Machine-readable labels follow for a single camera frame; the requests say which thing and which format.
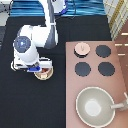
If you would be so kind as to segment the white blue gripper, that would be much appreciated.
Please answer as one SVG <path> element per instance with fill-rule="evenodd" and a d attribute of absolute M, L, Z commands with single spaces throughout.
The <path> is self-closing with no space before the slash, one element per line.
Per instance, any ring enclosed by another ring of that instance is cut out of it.
<path fill-rule="evenodd" d="M 39 72 L 40 71 L 40 66 L 38 65 L 38 66 L 33 66 L 33 67 L 29 67 L 28 69 L 27 69 L 27 72 Z"/>

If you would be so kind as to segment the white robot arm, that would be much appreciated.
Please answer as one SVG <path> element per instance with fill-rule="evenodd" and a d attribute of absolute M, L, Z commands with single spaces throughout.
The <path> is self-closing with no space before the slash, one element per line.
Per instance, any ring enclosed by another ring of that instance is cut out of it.
<path fill-rule="evenodd" d="M 38 0 L 44 9 L 45 25 L 24 25 L 17 33 L 13 42 L 14 60 L 11 68 L 26 70 L 27 72 L 40 72 L 43 68 L 51 69 L 52 60 L 40 57 L 38 47 L 54 48 L 58 43 L 55 14 L 66 9 L 66 0 Z"/>

